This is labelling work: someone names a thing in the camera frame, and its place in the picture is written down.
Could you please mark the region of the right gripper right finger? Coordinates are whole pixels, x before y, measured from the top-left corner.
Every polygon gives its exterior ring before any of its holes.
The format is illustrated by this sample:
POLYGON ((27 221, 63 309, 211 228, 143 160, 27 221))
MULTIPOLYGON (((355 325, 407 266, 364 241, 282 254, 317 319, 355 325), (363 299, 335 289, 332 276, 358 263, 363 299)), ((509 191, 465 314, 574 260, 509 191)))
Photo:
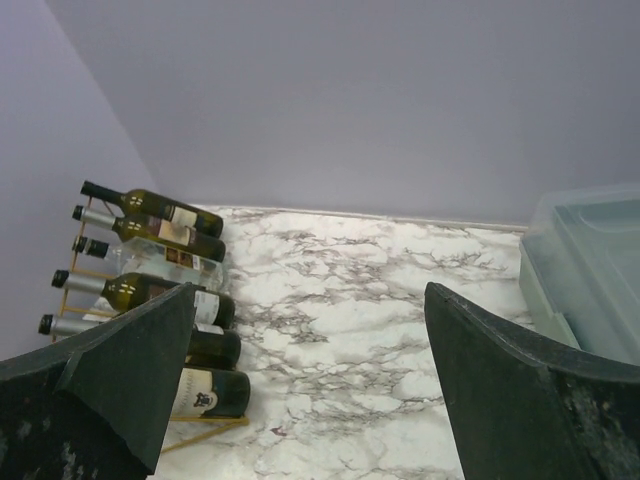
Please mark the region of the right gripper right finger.
POLYGON ((435 282, 425 323, 467 479, 636 479, 639 368, 564 345, 435 282))

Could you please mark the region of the green wine bottle back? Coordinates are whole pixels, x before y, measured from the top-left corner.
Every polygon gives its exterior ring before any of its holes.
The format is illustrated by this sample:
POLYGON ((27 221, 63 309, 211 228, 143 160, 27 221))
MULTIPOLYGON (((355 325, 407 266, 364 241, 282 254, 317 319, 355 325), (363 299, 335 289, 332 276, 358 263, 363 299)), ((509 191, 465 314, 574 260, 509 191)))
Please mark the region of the green wine bottle back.
MULTIPOLYGON (((125 273, 105 279, 69 270, 56 270, 51 285, 59 289, 99 295, 116 312, 124 313, 179 286, 179 283, 143 273, 125 273)), ((199 285, 195 288, 194 321, 223 329, 229 328, 236 313, 233 299, 226 294, 208 291, 199 285)))

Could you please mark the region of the clear square liquor bottle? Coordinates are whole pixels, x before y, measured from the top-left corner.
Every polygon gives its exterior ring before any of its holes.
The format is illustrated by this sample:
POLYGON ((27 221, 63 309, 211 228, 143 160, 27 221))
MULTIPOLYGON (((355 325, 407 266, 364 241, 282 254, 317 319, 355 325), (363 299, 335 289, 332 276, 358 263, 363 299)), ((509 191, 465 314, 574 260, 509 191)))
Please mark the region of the clear square liquor bottle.
POLYGON ((77 236, 72 250, 110 262, 120 274, 143 273, 177 283, 190 282, 209 291, 222 291, 227 283, 222 263, 138 237, 109 244, 77 236))

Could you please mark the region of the green wine bottle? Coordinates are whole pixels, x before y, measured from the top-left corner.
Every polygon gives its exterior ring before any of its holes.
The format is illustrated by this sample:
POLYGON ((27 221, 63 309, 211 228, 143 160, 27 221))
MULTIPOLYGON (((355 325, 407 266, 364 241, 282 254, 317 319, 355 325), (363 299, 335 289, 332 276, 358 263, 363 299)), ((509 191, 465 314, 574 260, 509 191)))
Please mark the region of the green wine bottle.
POLYGON ((219 238, 224 221, 217 215, 145 189, 118 192, 85 180, 81 193, 115 205, 125 215, 141 213, 219 238))
MULTIPOLYGON (((179 286, 179 283, 143 273, 125 273, 105 279, 69 270, 56 270, 51 285, 59 289, 99 295, 116 312, 124 313, 179 286)), ((195 288, 194 321, 223 329, 229 328, 236 313, 233 299, 226 294, 208 291, 199 285, 195 288)))
POLYGON ((218 262, 222 262, 226 255, 226 245, 222 240, 146 214, 117 217, 76 205, 72 218, 111 230, 123 242, 141 238, 218 262))

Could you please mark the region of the green wine bottle front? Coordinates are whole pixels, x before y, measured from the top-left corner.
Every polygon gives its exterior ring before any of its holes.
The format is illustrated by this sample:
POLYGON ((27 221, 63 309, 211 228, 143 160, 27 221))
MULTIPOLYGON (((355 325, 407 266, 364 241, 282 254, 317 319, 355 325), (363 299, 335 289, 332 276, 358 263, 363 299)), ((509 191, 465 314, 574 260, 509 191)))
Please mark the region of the green wine bottle front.
POLYGON ((218 262, 222 262, 226 255, 226 245, 222 240, 146 214, 117 217, 76 205, 72 218, 111 230, 123 242, 141 238, 218 262))

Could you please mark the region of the dark wine bottle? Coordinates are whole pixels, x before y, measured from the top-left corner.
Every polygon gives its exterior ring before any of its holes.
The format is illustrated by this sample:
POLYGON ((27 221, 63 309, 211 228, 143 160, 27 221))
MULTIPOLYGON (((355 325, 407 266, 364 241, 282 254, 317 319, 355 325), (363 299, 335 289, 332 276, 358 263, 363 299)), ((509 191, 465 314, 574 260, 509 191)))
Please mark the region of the dark wine bottle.
POLYGON ((171 414, 239 418, 245 414, 250 397, 250 379, 243 372, 184 368, 171 414))

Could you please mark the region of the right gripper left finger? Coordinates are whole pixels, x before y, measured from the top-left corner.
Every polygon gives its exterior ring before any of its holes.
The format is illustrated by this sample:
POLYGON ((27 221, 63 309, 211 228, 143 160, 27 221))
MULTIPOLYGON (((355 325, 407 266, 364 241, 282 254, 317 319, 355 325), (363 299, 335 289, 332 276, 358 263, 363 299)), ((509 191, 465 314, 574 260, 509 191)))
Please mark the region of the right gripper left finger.
POLYGON ((187 356, 195 287, 1 363, 4 479, 153 475, 187 356))

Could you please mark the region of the wine bottle cream label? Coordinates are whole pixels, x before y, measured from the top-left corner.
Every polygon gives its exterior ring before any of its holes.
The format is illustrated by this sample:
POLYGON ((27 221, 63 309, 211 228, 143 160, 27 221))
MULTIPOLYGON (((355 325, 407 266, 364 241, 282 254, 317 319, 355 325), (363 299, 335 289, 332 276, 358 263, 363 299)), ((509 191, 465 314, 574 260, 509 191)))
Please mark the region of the wine bottle cream label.
MULTIPOLYGON (((107 321, 64 318, 53 314, 41 317, 38 332, 47 336, 70 337, 107 321)), ((191 368, 233 370, 241 355, 241 339, 232 330, 195 323, 185 364, 191 368)))

